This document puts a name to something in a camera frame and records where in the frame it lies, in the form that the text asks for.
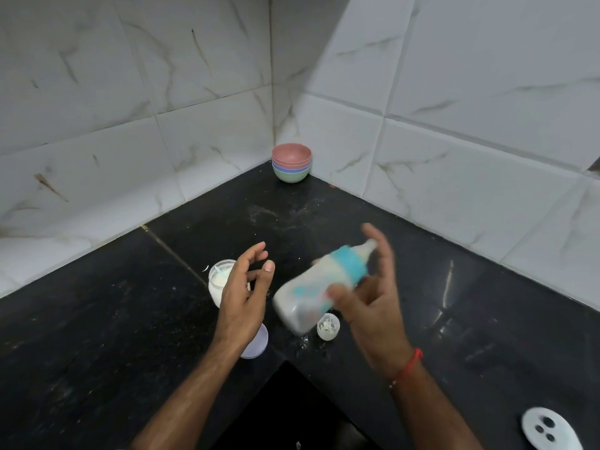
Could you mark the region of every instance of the right hand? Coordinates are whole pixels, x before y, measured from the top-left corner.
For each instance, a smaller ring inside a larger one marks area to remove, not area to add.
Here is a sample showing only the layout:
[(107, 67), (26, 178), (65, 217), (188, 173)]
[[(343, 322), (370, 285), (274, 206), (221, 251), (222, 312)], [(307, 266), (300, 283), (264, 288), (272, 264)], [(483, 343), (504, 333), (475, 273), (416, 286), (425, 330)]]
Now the right hand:
[(378, 229), (363, 224), (362, 232), (377, 242), (379, 272), (365, 277), (354, 291), (333, 284), (327, 294), (350, 324), (350, 330), (367, 362), (379, 375), (391, 380), (414, 354), (400, 314), (394, 252)]

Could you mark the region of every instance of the blue bowl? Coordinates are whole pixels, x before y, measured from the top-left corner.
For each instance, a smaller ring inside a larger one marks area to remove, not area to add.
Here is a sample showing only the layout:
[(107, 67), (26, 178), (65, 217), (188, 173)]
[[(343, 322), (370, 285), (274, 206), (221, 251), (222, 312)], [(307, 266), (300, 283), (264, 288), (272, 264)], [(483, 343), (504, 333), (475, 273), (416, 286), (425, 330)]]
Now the blue bowl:
[(271, 164), (273, 165), (273, 168), (275, 170), (278, 170), (279, 172), (283, 172), (283, 173), (301, 173), (301, 172), (306, 172), (308, 169), (310, 169), (310, 166), (312, 166), (312, 163), (310, 163), (308, 166), (302, 167), (302, 169), (286, 169), (286, 168), (283, 168), (281, 166), (277, 166), (274, 162), (271, 162)]

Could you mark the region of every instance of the granite countertop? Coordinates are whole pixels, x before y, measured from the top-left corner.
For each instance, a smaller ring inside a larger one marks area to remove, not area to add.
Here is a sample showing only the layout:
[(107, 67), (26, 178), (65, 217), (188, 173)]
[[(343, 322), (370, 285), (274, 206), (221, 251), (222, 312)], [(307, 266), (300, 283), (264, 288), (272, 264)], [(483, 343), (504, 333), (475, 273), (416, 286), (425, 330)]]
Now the granite countertop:
[[(529, 448), (519, 417), (533, 406), (600, 448), (600, 314), (319, 179), (281, 183), (269, 164), (0, 300), (0, 445), (123, 448), (210, 344), (207, 265), (264, 240), (275, 291), (312, 259), (363, 242), (365, 221), (396, 250), (410, 339), (486, 449)], [(266, 351), (236, 364), (200, 448), (284, 361), (376, 444), (412, 448), (346, 322), (329, 342), (294, 336), (271, 304), (264, 322)]]

